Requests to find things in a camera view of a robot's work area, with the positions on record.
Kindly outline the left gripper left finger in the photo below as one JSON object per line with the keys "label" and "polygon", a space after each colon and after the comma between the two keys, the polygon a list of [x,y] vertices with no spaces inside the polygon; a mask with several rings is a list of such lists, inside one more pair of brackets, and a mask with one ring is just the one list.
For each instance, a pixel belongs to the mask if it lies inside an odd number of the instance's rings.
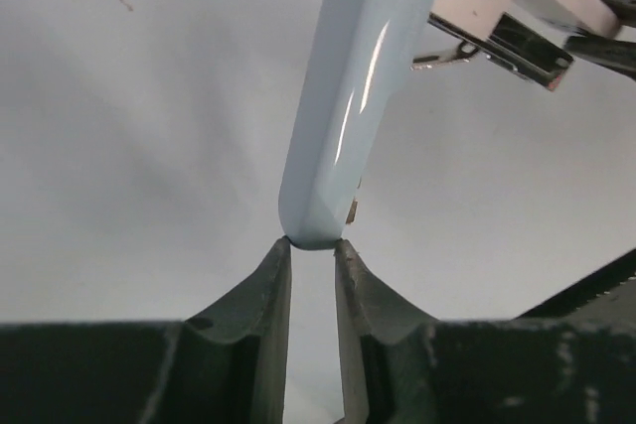
{"label": "left gripper left finger", "polygon": [[279,423],[291,249],[186,321],[1,328],[5,423]]}

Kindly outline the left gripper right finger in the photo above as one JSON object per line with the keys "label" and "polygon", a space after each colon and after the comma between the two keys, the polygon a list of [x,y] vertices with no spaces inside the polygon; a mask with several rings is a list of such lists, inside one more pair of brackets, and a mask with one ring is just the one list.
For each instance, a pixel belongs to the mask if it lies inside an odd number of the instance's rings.
{"label": "left gripper right finger", "polygon": [[438,320],[334,252],[347,423],[631,423],[635,278],[561,318]]}

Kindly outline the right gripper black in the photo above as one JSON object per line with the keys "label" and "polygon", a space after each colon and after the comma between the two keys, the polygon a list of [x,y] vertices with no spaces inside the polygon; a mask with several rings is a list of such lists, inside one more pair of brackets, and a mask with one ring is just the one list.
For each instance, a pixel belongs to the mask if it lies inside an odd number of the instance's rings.
{"label": "right gripper black", "polygon": [[531,308],[520,319],[566,317],[597,299],[609,295],[635,278],[635,250],[583,277]]}

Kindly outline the beige black stapler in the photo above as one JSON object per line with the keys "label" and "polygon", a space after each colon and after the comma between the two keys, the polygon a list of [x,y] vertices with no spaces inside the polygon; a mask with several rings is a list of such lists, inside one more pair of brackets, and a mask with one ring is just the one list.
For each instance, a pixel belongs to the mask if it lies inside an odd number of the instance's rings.
{"label": "beige black stapler", "polygon": [[514,4],[566,32],[611,39],[620,28],[602,0],[323,0],[278,199],[296,247],[341,237],[387,103],[411,71],[484,52],[556,87],[570,57],[509,17]]}

